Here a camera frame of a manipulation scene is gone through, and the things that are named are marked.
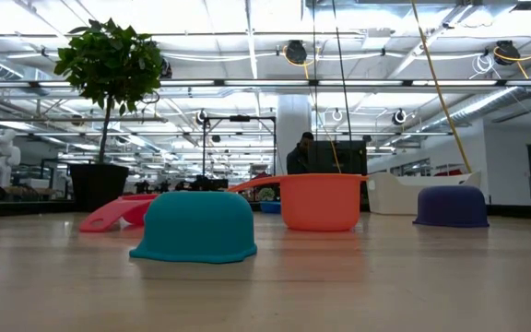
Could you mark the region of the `black rectangular monitor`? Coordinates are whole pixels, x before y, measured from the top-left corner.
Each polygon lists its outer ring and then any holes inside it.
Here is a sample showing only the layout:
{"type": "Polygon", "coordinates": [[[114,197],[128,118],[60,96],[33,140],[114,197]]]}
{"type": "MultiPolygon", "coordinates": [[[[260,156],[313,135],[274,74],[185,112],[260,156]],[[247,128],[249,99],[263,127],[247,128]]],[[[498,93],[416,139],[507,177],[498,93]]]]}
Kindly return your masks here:
{"type": "Polygon", "coordinates": [[[367,174],[363,141],[315,141],[308,150],[308,170],[313,173],[367,174]]]}

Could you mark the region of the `green plant in black pot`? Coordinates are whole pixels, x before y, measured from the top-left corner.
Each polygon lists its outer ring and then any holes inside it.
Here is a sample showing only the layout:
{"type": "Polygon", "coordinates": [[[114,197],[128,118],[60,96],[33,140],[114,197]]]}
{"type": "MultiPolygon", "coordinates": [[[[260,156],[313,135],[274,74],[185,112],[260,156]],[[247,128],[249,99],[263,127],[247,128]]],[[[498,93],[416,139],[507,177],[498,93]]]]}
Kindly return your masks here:
{"type": "Polygon", "coordinates": [[[160,87],[163,59],[149,34],[122,28],[111,19],[91,20],[70,33],[53,72],[103,110],[96,161],[69,166],[76,206],[92,212],[119,197],[128,176],[126,167],[105,161],[112,112],[137,112],[137,104],[160,87]]]}

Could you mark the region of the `white plastic basket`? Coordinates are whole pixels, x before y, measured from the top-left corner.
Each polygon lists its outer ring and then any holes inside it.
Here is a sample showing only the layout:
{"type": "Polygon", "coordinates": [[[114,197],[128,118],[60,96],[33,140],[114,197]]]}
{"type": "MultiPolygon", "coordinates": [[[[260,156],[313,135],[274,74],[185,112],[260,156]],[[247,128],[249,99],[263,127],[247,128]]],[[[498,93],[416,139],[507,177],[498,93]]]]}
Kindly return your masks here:
{"type": "Polygon", "coordinates": [[[416,215],[418,194],[422,189],[445,185],[480,187],[480,172],[451,176],[394,176],[377,172],[366,182],[370,211],[381,215],[416,215]]]}

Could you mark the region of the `black background robot arms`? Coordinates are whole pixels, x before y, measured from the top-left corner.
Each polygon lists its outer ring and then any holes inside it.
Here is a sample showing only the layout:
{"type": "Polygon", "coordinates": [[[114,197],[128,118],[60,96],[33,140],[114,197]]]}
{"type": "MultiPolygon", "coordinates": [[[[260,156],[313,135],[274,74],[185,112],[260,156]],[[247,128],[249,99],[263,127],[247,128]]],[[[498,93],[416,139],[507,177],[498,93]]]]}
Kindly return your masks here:
{"type": "Polygon", "coordinates": [[[180,181],[174,187],[175,191],[224,191],[229,188],[226,179],[209,179],[203,175],[197,175],[195,180],[180,181]]]}

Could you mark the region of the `purple measuring cup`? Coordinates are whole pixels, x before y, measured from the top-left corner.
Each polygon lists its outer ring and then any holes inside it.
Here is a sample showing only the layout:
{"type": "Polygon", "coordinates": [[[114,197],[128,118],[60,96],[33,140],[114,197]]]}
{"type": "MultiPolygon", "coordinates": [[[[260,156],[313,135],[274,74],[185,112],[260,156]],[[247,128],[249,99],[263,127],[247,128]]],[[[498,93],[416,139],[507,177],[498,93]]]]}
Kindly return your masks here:
{"type": "Polygon", "coordinates": [[[445,185],[422,189],[414,224],[453,228],[489,227],[483,193],[474,186],[445,185]]]}

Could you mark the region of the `person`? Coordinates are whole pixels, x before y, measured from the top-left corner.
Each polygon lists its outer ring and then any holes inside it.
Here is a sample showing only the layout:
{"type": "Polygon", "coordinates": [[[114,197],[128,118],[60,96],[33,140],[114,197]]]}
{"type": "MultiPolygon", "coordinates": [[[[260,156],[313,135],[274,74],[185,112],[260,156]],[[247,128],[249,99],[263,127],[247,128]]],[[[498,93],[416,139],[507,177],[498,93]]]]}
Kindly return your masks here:
{"type": "Polygon", "coordinates": [[[303,174],[309,172],[309,146],[314,136],[311,132],[304,132],[295,148],[287,155],[286,166],[288,174],[303,174]]]}

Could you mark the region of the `turquoise measuring cup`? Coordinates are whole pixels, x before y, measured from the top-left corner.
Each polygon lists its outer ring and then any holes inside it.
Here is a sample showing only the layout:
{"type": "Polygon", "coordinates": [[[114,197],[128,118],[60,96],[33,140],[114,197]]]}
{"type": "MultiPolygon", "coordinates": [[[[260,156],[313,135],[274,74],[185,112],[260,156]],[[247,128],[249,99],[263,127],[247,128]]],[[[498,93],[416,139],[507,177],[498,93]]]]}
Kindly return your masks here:
{"type": "Polygon", "coordinates": [[[257,253],[254,214],[229,192],[171,192],[158,196],[144,217],[132,258],[166,262],[226,264],[257,253]]]}

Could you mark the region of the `orange measuring cup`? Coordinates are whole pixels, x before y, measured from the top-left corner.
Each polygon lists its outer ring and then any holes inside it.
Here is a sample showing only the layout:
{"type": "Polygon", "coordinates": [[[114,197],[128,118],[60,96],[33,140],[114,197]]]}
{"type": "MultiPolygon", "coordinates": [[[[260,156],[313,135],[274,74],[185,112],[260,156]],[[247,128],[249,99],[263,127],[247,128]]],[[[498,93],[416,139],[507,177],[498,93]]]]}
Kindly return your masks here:
{"type": "Polygon", "coordinates": [[[235,185],[241,192],[265,184],[278,184],[281,217],[294,231],[349,231],[360,219],[360,184],[364,175],[305,173],[264,177],[235,185]]]}

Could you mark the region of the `red measuring cup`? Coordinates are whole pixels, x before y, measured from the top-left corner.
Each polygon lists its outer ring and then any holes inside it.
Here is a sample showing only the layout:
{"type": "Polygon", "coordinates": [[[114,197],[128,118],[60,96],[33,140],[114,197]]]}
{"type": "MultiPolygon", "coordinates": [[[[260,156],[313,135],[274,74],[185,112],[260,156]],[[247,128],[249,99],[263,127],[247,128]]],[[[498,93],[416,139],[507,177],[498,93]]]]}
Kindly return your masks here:
{"type": "Polygon", "coordinates": [[[158,194],[119,196],[89,214],[79,225],[79,230],[106,232],[120,219],[131,225],[143,226],[148,207],[158,196],[158,194]]]}

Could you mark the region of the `white humanoid robot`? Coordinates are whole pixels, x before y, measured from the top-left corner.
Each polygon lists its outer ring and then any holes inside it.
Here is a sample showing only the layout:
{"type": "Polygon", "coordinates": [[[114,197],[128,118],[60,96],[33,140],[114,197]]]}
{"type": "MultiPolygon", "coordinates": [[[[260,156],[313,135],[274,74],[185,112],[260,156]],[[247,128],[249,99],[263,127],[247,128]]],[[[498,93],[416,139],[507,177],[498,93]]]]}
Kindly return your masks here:
{"type": "Polygon", "coordinates": [[[20,148],[13,143],[16,135],[13,129],[0,129],[0,187],[11,185],[12,168],[21,162],[20,148]]]}

